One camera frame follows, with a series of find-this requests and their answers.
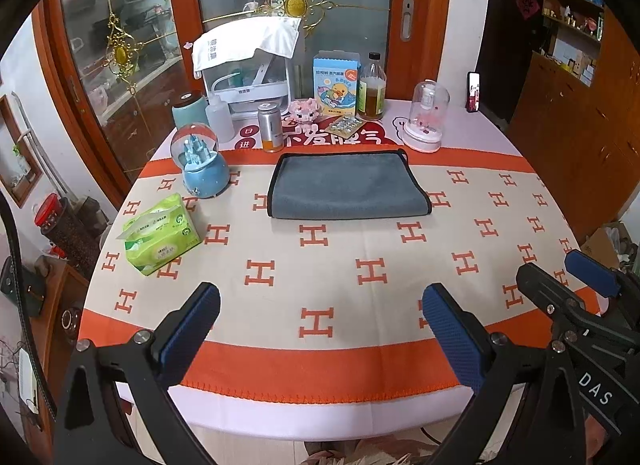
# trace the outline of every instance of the silver can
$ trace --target silver can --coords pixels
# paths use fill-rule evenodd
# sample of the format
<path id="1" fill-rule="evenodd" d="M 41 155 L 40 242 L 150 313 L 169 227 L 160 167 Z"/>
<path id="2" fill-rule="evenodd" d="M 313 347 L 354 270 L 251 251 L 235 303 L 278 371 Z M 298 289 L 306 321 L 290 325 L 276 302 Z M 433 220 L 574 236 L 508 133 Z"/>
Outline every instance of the silver can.
<path id="1" fill-rule="evenodd" d="M 284 147 L 282 116 L 276 104 L 267 102 L 258 106 L 258 127 L 260 127 L 263 150 L 278 152 Z"/>

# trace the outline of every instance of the orange h pattern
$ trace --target orange h pattern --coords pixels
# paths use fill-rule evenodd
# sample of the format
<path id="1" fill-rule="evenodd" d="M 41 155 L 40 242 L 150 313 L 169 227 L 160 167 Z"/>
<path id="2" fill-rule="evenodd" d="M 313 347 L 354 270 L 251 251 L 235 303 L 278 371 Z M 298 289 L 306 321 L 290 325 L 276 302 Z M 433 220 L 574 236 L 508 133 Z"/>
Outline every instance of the orange h pattern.
<path id="1" fill-rule="evenodd" d="M 486 236 L 498 236 L 498 231 L 497 230 L 492 230 L 489 228 L 489 225 L 494 226 L 494 222 L 492 222 L 492 220 L 474 220 L 476 222 L 476 225 L 480 226 L 483 225 L 484 229 L 480 230 L 480 234 L 483 238 L 485 238 Z"/>
<path id="2" fill-rule="evenodd" d="M 476 256 L 474 255 L 474 253 L 472 251 L 468 251 L 465 254 L 455 254 L 454 252 L 451 252 L 451 257 L 453 257 L 454 261 L 457 261 L 459 259 L 462 259 L 463 261 L 465 261 L 465 266 L 464 267 L 456 267 L 456 271 L 458 272 L 458 275 L 462 275 L 463 273 L 467 272 L 467 271 L 475 271 L 476 273 L 480 273 L 480 270 L 478 270 L 478 265 L 469 265 L 469 262 L 467 259 L 475 259 Z"/>
<path id="3" fill-rule="evenodd" d="M 532 194 L 532 196 L 536 199 L 536 203 L 538 203 L 538 207 L 548 207 L 548 203 L 544 201 L 542 198 L 542 194 Z"/>
<path id="4" fill-rule="evenodd" d="M 409 230 L 409 236 L 405 236 L 404 234 L 400 235 L 400 238 L 402 239 L 402 244 L 406 243 L 407 241 L 427 241 L 427 236 L 425 236 L 424 234 L 421 234 L 419 236 L 416 236 L 414 234 L 414 228 L 418 228 L 419 230 L 422 230 L 422 226 L 420 225 L 420 222 L 417 221 L 415 223 L 396 223 L 398 225 L 398 230 L 402 230 L 403 228 L 407 228 Z"/>
<path id="5" fill-rule="evenodd" d="M 429 323 L 424 319 L 424 315 L 422 313 L 422 299 L 418 299 L 418 311 L 420 311 L 420 318 L 418 318 L 418 326 L 420 326 L 421 330 L 424 330 L 424 327 L 428 326 Z"/>
<path id="6" fill-rule="evenodd" d="M 565 254 L 568 254 L 570 251 L 573 250 L 573 247 L 569 244 L 569 239 L 558 239 L 558 241 L 560 241 L 560 244 L 562 245 L 562 249 L 564 250 Z"/>
<path id="7" fill-rule="evenodd" d="M 136 212 L 138 212 L 138 207 L 140 207 L 140 202 L 139 201 L 130 201 L 129 203 L 127 203 L 127 209 L 122 213 L 123 216 L 126 216 L 127 214 L 130 214 L 132 216 L 134 216 L 136 214 Z"/>
<path id="8" fill-rule="evenodd" d="M 446 198 L 447 195 L 444 192 L 428 192 L 427 196 L 431 199 L 431 206 L 433 207 L 449 207 L 451 208 L 451 203 L 448 201 L 442 201 L 440 198 Z"/>
<path id="9" fill-rule="evenodd" d="M 189 212 L 193 212 L 196 209 L 196 203 L 200 198 L 196 198 L 196 196 L 187 196 L 186 198 L 182 198 L 184 201 L 184 208 L 186 208 Z"/>
<path id="10" fill-rule="evenodd" d="M 455 178 L 451 178 L 451 181 L 453 183 L 469 183 L 468 179 L 462 177 L 465 175 L 465 173 L 463 173 L 461 170 L 448 170 L 447 174 L 449 176 L 455 176 Z"/>
<path id="11" fill-rule="evenodd" d="M 306 319 L 307 317 L 314 318 L 314 327 L 309 330 L 304 326 L 300 326 L 300 331 L 298 333 L 298 337 L 303 339 L 306 335 L 326 335 L 331 338 L 334 336 L 334 327 L 327 326 L 327 328 L 321 330 L 320 329 L 320 318 L 321 317 L 329 317 L 330 319 L 334 318 L 334 309 L 329 308 L 328 310 L 308 310 L 306 308 L 302 308 L 302 314 L 300 315 L 301 319 Z"/>
<path id="12" fill-rule="evenodd" d="M 262 203 L 254 203 L 254 212 L 256 210 L 265 210 L 267 208 L 267 196 L 264 194 L 254 194 L 254 201 L 260 201 Z"/>
<path id="13" fill-rule="evenodd" d="M 321 225 L 321 226 L 300 225 L 300 234 L 304 234 L 305 232 L 311 233 L 311 239 L 300 238 L 301 247 L 304 247 L 305 245 L 324 245 L 326 247 L 329 246 L 328 238 L 322 238 L 322 239 L 316 238 L 316 232 L 322 232 L 323 234 L 326 233 L 326 225 Z"/>
<path id="14" fill-rule="evenodd" d="M 524 255 L 522 256 L 522 260 L 525 263 L 530 263 L 531 261 L 537 261 L 538 258 L 536 257 L 536 254 L 533 253 L 533 248 L 531 248 L 531 244 L 529 243 L 528 245 L 518 245 L 518 250 L 521 252 L 524 252 L 525 254 L 527 254 L 527 256 L 525 257 Z"/>
<path id="15" fill-rule="evenodd" d="M 172 179 L 172 180 L 165 180 L 163 179 L 160 182 L 160 187 L 158 187 L 158 190 L 171 190 L 171 187 L 174 185 L 174 181 L 176 180 L 176 178 Z"/>
<path id="16" fill-rule="evenodd" d="M 124 291 L 124 288 L 120 288 L 120 297 L 124 297 L 124 301 L 122 301 L 122 304 L 120 304 L 119 302 L 116 302 L 116 306 L 114 308 L 114 310 L 124 310 L 127 313 L 131 313 L 131 308 L 133 308 L 133 305 L 129 304 L 127 306 L 127 300 L 131 299 L 131 301 L 133 301 L 136 298 L 136 295 L 138 294 L 137 291 L 135 292 L 130 292 L 130 291 Z"/>
<path id="17" fill-rule="evenodd" d="M 265 279 L 262 276 L 262 272 L 265 269 L 275 270 L 276 269 L 276 262 L 275 261 L 270 261 L 268 263 L 254 263 L 254 261 L 249 259 L 246 262 L 246 269 L 247 270 L 251 270 L 252 268 L 257 268 L 258 269 L 258 275 L 256 277 L 251 277 L 250 275 L 245 275 L 244 276 L 244 285 L 245 286 L 249 286 L 249 285 L 252 285 L 252 284 L 273 286 L 273 275 L 271 275 L 270 277 Z"/>
<path id="18" fill-rule="evenodd" d="M 168 264 L 164 265 L 160 270 L 158 270 L 158 275 L 156 277 L 171 277 L 174 281 L 178 279 L 178 270 L 171 271 L 171 266 L 175 265 L 179 267 L 182 262 L 181 257 L 176 257 L 174 260 L 170 261 Z"/>
<path id="19" fill-rule="evenodd" d="M 204 244 L 208 245 L 209 243 L 222 243 L 223 245 L 228 245 L 229 238 L 227 238 L 226 236 L 224 238 L 221 238 L 220 232 L 229 232 L 230 230 L 231 230 L 231 225 L 226 225 L 226 226 L 207 225 L 207 232 L 208 233 L 215 232 L 216 235 L 213 236 L 212 238 L 210 238 L 209 236 L 204 238 Z"/>
<path id="20" fill-rule="evenodd" d="M 509 309 L 511 306 L 515 306 L 516 304 L 524 304 L 524 299 L 522 298 L 522 295 L 518 294 L 516 298 L 517 289 L 518 289 L 518 285 L 511 285 L 511 286 L 502 285 L 502 293 L 505 295 L 507 294 L 511 295 L 510 299 L 506 299 L 504 301 L 505 304 L 507 305 L 507 309 Z"/>
<path id="21" fill-rule="evenodd" d="M 504 180 L 504 184 L 508 186 L 514 186 L 517 187 L 518 185 L 516 184 L 516 182 L 514 182 L 513 178 L 511 177 L 511 174 L 498 174 L 498 176 L 500 176 L 503 180 Z"/>
<path id="22" fill-rule="evenodd" d="M 500 205 L 503 205 L 505 207 L 509 206 L 509 202 L 507 200 L 502 201 L 502 198 L 504 198 L 504 194 L 502 194 L 501 192 L 489 192 L 487 194 L 489 194 L 490 198 L 497 198 L 494 199 L 494 205 L 496 207 L 499 207 Z"/>
<path id="23" fill-rule="evenodd" d="M 235 185 L 237 187 L 240 181 L 240 171 L 237 170 L 235 172 L 230 172 L 229 176 L 231 177 L 231 179 L 229 180 L 229 185 Z"/>
<path id="24" fill-rule="evenodd" d="M 569 281 L 567 281 L 567 280 L 564 278 L 564 276 L 565 276 L 565 275 L 566 275 L 566 274 L 564 273 L 564 270 L 559 270 L 559 271 L 555 271 L 555 272 L 554 272 L 554 276 L 555 276 L 555 278 L 556 278 L 556 279 L 558 279 L 558 281 L 560 281 L 560 284 L 561 284 L 561 285 L 569 286 Z"/>
<path id="25" fill-rule="evenodd" d="M 110 254 L 110 252 L 107 252 L 107 255 L 104 256 L 105 259 L 109 259 L 108 263 L 103 263 L 102 264 L 102 268 L 100 268 L 101 270 L 115 270 L 116 269 L 116 265 L 113 262 L 113 259 L 115 259 L 116 261 L 118 260 L 118 258 L 120 257 L 120 252 L 118 252 L 117 254 Z"/>
<path id="26" fill-rule="evenodd" d="M 381 281 L 386 284 L 386 273 L 382 275 L 375 275 L 374 267 L 382 267 L 385 268 L 385 260 L 380 257 L 380 259 L 376 261 L 361 261 L 356 259 L 356 268 L 367 267 L 369 268 L 369 275 L 359 275 L 358 276 L 358 284 L 360 286 L 364 285 L 364 283 L 372 283 L 373 281 Z"/>
<path id="27" fill-rule="evenodd" d="M 527 221 L 529 223 L 533 223 L 533 226 L 531 228 L 533 228 L 534 232 L 544 232 L 545 231 L 545 227 L 542 226 L 542 223 L 540 223 L 540 219 L 538 217 L 527 218 Z"/>

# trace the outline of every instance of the glass dome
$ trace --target glass dome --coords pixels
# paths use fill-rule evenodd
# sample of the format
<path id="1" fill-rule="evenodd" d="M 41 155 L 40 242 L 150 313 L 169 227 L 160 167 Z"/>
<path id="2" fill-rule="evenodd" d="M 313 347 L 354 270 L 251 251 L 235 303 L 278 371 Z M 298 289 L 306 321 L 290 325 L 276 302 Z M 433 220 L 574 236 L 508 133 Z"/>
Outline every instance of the glass dome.
<path id="1" fill-rule="evenodd" d="M 171 157 L 184 171 L 196 171 L 218 155 L 218 138 L 208 125 L 188 124 L 171 139 Z"/>
<path id="2" fill-rule="evenodd" d="M 418 83 L 414 91 L 408 125 L 412 132 L 442 136 L 449 108 L 449 92 L 433 80 Z"/>

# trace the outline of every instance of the blue gripper pad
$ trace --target blue gripper pad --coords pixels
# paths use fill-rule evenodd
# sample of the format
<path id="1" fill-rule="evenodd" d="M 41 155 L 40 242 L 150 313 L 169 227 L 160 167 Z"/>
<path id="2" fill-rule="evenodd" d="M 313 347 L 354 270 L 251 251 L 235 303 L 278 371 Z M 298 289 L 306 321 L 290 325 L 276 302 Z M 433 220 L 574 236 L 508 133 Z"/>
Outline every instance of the blue gripper pad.
<path id="1" fill-rule="evenodd" d="M 564 267 L 603 297 L 615 297 L 620 293 L 616 274 L 580 251 L 568 252 L 564 257 Z"/>
<path id="2" fill-rule="evenodd" d="M 220 314 L 220 292 L 200 283 L 179 310 L 169 313 L 156 329 L 151 354 L 159 365 L 158 382 L 179 384 Z"/>
<path id="3" fill-rule="evenodd" d="M 463 311 L 441 283 L 424 290 L 422 314 L 460 384 L 471 387 L 477 394 L 494 355 L 482 324 Z"/>

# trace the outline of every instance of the duck illustration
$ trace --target duck illustration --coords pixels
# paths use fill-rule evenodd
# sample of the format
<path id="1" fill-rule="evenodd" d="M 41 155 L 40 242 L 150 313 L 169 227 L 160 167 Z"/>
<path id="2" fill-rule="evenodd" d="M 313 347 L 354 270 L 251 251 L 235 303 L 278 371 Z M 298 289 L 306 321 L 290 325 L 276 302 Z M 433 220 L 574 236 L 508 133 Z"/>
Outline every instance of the duck illustration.
<path id="1" fill-rule="evenodd" d="M 322 103 L 332 108 L 351 108 L 356 101 L 355 93 L 350 93 L 347 85 L 342 82 L 336 82 L 330 88 L 320 86 L 318 94 Z"/>

